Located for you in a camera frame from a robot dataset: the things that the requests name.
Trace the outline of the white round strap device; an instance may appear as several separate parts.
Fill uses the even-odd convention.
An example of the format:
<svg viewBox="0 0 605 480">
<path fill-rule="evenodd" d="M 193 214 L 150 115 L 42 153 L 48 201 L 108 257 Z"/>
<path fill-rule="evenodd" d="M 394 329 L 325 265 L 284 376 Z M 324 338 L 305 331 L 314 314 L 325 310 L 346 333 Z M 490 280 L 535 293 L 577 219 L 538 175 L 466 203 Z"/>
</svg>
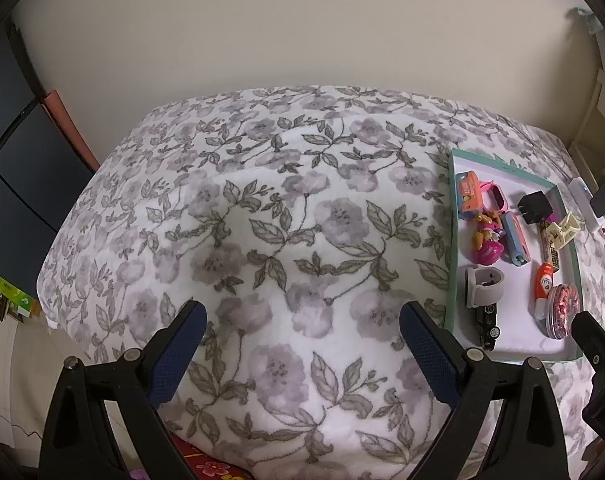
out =
<svg viewBox="0 0 605 480">
<path fill-rule="evenodd" d="M 469 309 L 496 304 L 503 296 L 505 276 L 495 266 L 465 270 L 465 305 Z"/>
</svg>

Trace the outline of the black wall charger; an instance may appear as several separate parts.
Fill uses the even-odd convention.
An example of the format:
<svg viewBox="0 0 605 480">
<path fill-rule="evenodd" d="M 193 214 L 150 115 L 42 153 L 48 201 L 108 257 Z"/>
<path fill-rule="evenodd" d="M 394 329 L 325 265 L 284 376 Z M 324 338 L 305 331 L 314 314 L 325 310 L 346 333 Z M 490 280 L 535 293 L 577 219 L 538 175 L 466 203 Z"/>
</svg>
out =
<svg viewBox="0 0 605 480">
<path fill-rule="evenodd" d="M 590 206 L 597 217 L 605 216 L 605 182 L 600 185 L 598 191 L 592 196 Z"/>
</svg>

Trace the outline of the clear jar of hair ties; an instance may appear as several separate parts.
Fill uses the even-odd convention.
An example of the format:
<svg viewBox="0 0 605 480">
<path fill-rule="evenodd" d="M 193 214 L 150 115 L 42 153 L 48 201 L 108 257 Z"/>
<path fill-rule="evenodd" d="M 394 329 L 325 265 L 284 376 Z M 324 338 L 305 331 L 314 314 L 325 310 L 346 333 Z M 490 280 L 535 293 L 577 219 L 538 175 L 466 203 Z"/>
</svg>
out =
<svg viewBox="0 0 605 480">
<path fill-rule="evenodd" d="M 581 297 L 574 284 L 560 284 L 551 288 L 545 298 L 545 332 L 551 339 L 561 340 L 571 334 L 575 315 L 581 311 Z"/>
</svg>

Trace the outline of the black toy car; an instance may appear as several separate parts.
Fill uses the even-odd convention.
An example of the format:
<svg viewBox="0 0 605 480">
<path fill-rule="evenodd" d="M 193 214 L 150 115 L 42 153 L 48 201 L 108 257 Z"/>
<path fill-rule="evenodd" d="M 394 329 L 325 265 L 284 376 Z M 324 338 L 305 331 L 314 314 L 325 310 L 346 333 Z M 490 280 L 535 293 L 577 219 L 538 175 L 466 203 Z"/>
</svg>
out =
<svg viewBox="0 0 605 480">
<path fill-rule="evenodd" d="M 497 305 L 486 304 L 473 308 L 473 320 L 481 348 L 493 351 L 500 337 L 500 327 L 497 324 Z"/>
</svg>

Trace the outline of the red Lion toothpaste tube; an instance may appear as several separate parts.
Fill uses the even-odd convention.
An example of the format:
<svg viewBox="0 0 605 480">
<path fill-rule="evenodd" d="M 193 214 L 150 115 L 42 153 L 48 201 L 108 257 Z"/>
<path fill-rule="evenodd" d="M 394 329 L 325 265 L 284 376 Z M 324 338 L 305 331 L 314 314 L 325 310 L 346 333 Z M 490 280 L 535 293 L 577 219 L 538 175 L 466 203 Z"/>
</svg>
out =
<svg viewBox="0 0 605 480">
<path fill-rule="evenodd" d="M 554 266 L 549 262 L 542 263 L 535 279 L 534 318 L 538 321 L 545 317 L 545 306 L 553 287 Z"/>
</svg>

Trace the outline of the blue orange slim case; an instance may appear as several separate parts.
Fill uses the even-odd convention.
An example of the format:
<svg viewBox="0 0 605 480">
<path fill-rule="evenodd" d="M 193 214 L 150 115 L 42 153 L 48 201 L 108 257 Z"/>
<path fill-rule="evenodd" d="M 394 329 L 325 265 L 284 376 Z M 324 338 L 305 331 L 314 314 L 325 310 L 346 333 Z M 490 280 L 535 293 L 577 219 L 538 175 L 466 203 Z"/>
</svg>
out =
<svg viewBox="0 0 605 480">
<path fill-rule="evenodd" d="M 502 224 L 511 263 L 515 266 L 525 266 L 531 261 L 531 255 L 519 219 L 512 211 L 508 211 L 502 214 Z"/>
</svg>

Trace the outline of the blue orange toy case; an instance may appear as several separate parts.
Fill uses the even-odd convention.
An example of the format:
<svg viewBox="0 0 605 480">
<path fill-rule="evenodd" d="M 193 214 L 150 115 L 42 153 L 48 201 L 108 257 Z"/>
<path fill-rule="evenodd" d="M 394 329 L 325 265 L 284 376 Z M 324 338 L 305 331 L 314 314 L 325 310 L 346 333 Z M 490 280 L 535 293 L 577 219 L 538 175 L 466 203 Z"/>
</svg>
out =
<svg viewBox="0 0 605 480">
<path fill-rule="evenodd" d="M 483 211 L 481 181 L 475 171 L 470 170 L 455 175 L 455 198 L 458 216 L 463 220 L 474 219 Z"/>
</svg>

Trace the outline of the white power strip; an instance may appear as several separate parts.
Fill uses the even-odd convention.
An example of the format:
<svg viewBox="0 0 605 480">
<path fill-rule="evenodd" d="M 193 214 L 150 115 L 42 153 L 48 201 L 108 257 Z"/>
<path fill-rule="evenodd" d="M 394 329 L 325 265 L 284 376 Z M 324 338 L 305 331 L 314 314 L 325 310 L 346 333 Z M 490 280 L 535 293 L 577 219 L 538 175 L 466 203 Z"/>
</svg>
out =
<svg viewBox="0 0 605 480">
<path fill-rule="evenodd" d="M 591 233 L 598 232 L 603 226 L 604 219 L 595 213 L 591 205 L 593 195 L 586 182 L 581 177 L 574 178 L 569 182 L 568 189 L 580 210 L 588 231 Z"/>
</svg>

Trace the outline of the black power adapter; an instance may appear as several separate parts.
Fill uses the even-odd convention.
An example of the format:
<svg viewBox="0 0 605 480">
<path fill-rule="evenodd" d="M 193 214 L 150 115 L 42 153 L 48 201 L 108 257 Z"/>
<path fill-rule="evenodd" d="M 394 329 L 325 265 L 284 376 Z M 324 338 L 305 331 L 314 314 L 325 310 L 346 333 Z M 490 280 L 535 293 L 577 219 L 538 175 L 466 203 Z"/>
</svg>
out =
<svg viewBox="0 0 605 480">
<path fill-rule="evenodd" d="M 553 214 L 553 208 L 542 191 L 524 195 L 517 203 L 517 209 L 527 224 L 547 221 Z"/>
</svg>

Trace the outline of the orange pink toy figure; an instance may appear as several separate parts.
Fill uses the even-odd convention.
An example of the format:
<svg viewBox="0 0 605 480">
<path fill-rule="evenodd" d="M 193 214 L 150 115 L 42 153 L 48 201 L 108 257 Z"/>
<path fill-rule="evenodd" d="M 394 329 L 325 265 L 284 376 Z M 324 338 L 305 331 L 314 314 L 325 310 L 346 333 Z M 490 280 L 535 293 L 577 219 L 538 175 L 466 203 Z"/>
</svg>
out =
<svg viewBox="0 0 605 480">
<path fill-rule="evenodd" d="M 505 231 L 496 211 L 476 214 L 476 231 L 472 236 L 472 260 L 480 266 L 492 266 L 504 252 L 501 242 Z"/>
</svg>

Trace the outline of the gold black patterned box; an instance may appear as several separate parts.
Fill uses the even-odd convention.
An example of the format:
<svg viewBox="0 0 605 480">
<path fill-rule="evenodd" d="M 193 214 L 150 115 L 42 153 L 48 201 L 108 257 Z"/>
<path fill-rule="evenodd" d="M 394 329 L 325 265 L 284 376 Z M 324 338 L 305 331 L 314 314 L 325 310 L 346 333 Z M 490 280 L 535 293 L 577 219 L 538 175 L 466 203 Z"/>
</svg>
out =
<svg viewBox="0 0 605 480">
<path fill-rule="evenodd" d="M 538 224 L 541 238 L 542 257 L 551 264 L 553 272 L 560 270 L 560 256 L 557 243 L 560 241 L 559 227 L 555 222 L 543 220 Z"/>
</svg>

